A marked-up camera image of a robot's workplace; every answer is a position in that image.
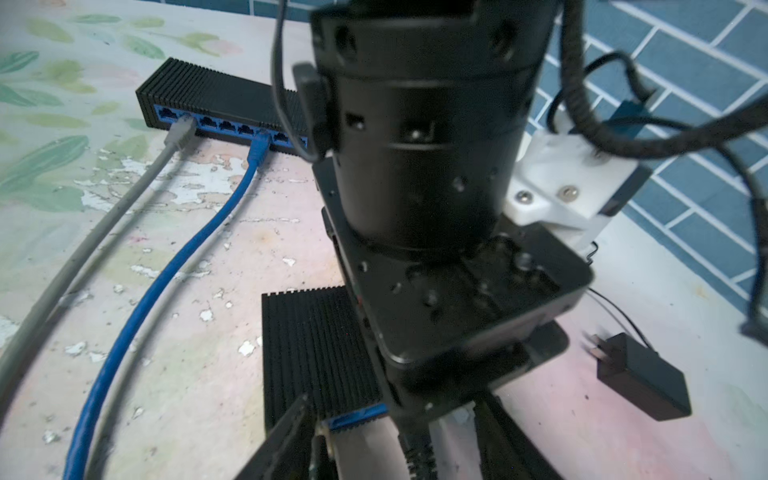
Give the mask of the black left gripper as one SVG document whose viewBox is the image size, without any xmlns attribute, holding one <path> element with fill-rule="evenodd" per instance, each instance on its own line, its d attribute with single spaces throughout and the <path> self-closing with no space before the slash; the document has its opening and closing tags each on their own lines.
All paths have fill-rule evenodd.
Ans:
<svg viewBox="0 0 768 480">
<path fill-rule="evenodd" d="M 501 400 L 480 393 L 566 350 L 557 318 L 577 305 L 592 269 L 545 227 L 507 219 L 485 242 L 450 260 L 387 254 L 347 224 L 333 164 L 317 163 L 313 174 L 390 416 L 434 420 L 476 397 L 483 479 L 562 479 Z"/>
</svg>

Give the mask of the black network switch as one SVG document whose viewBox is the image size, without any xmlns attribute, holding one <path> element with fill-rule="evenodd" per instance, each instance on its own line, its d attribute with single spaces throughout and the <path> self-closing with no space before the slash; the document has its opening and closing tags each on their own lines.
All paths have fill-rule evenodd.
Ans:
<svg viewBox="0 0 768 480">
<path fill-rule="evenodd" d="M 138 87 L 136 97 L 151 128 L 168 130 L 190 116 L 196 120 L 198 136 L 248 145 L 258 134 L 267 133 L 271 150 L 296 153 L 268 84 L 169 58 Z"/>
<path fill-rule="evenodd" d="M 264 293 L 261 306 L 266 430 L 302 395 L 330 431 L 388 414 L 345 287 Z"/>
</svg>

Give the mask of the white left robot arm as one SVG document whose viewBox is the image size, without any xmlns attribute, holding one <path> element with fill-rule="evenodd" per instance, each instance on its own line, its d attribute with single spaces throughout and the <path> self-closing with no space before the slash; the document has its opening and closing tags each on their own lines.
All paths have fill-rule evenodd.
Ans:
<svg viewBox="0 0 768 480">
<path fill-rule="evenodd" d="M 563 353 L 556 317 L 592 271 L 546 228 L 502 215 L 555 1 L 353 1 L 311 17 L 315 61 L 239 87 L 312 165 L 346 289 L 262 299 L 273 476 L 325 478 L 310 428 L 376 386 L 409 473 L 433 479 L 431 422 L 466 403 L 485 479 L 556 470 L 492 387 Z"/>
</svg>

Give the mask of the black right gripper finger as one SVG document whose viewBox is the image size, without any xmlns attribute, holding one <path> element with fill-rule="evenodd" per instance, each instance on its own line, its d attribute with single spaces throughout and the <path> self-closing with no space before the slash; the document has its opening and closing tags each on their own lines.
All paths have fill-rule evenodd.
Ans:
<svg viewBox="0 0 768 480">
<path fill-rule="evenodd" d="M 312 405 L 308 396 L 302 394 L 235 479 L 308 479 L 311 450 Z"/>
</svg>

